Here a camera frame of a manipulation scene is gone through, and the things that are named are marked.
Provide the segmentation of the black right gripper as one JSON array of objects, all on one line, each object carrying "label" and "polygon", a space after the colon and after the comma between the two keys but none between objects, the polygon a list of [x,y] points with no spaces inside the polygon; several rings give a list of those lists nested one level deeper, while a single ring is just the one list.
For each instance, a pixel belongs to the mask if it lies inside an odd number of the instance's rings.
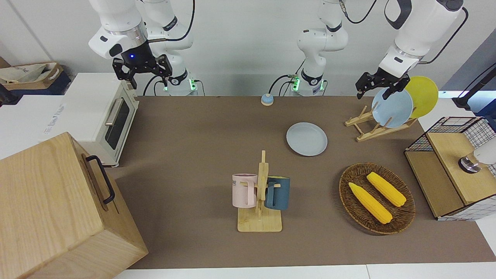
[{"label": "black right gripper", "polygon": [[113,69],[117,78],[126,81],[128,90],[136,90],[135,74],[151,73],[162,78],[164,87],[168,86],[169,77],[172,75],[172,66],[168,57],[163,54],[156,58],[150,48],[149,42],[121,53],[121,58],[113,58]]}]

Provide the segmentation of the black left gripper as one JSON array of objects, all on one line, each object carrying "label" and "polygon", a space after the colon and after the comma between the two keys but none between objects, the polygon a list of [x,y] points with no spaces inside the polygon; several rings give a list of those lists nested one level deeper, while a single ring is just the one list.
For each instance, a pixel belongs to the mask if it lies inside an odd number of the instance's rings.
[{"label": "black left gripper", "polygon": [[381,68],[378,68],[377,72],[374,74],[366,71],[356,82],[356,97],[360,100],[364,96],[365,90],[373,90],[377,87],[387,87],[385,92],[383,92],[383,100],[387,100],[388,97],[397,92],[397,90],[404,90],[409,82],[410,77],[408,74],[404,74],[398,78]]}]

